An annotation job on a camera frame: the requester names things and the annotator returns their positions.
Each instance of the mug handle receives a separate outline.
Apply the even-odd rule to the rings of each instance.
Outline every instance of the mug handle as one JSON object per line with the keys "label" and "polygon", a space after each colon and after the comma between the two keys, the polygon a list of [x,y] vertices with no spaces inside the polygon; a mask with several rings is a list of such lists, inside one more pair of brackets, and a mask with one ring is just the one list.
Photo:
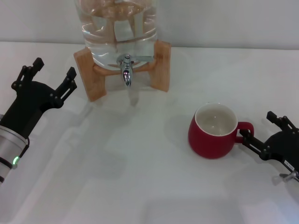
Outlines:
{"label": "mug handle", "polygon": [[[237,126],[237,130],[250,130],[252,136],[254,136],[254,127],[249,122],[239,122]],[[243,137],[237,136],[235,139],[236,143],[243,143]]]}

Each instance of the mug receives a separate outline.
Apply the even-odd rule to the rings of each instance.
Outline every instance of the mug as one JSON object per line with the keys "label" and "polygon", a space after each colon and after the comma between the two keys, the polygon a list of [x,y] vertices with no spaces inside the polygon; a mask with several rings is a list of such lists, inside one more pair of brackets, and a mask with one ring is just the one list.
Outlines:
{"label": "mug", "polygon": [[238,122],[236,114],[227,106],[208,103],[197,109],[191,121],[188,140],[198,155],[207,159],[218,159],[228,154],[235,143],[242,143],[243,137],[237,137],[238,130],[250,130],[253,125]]}

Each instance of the white tabletop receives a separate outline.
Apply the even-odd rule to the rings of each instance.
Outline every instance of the white tabletop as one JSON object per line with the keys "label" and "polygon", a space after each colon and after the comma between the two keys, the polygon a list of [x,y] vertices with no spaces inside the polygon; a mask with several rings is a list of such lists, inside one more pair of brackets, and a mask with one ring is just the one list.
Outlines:
{"label": "white tabletop", "polygon": [[[36,81],[62,82],[83,45],[0,43],[0,113],[15,98],[23,65],[45,63]],[[89,103],[78,88],[46,112],[31,147],[0,188],[5,224],[297,224],[299,183],[274,184],[286,168],[242,145],[206,160],[189,147],[195,110],[221,102],[267,140],[272,110],[299,126],[299,51],[173,48],[168,93],[136,74],[132,93],[119,76]]]}

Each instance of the metal tap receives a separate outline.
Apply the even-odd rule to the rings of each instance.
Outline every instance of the metal tap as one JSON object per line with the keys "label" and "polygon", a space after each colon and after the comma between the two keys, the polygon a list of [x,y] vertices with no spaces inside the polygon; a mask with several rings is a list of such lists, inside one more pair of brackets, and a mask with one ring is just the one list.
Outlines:
{"label": "metal tap", "polygon": [[133,79],[133,64],[136,62],[152,62],[154,57],[152,56],[137,56],[133,57],[128,54],[120,55],[117,58],[117,64],[121,69],[121,75],[123,81],[127,87],[130,87]]}

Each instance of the wooden stand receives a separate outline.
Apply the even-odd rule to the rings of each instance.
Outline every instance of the wooden stand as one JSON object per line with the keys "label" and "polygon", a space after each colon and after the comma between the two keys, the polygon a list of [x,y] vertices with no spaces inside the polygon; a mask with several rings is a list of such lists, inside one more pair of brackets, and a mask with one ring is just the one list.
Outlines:
{"label": "wooden stand", "polygon": [[[96,65],[93,56],[88,48],[74,54],[87,96],[91,102],[105,96],[106,76],[119,75],[120,71],[104,69]],[[168,92],[170,82],[170,57],[171,45],[166,42],[155,43],[154,61],[133,69],[134,73],[148,71],[151,87],[157,90]]]}

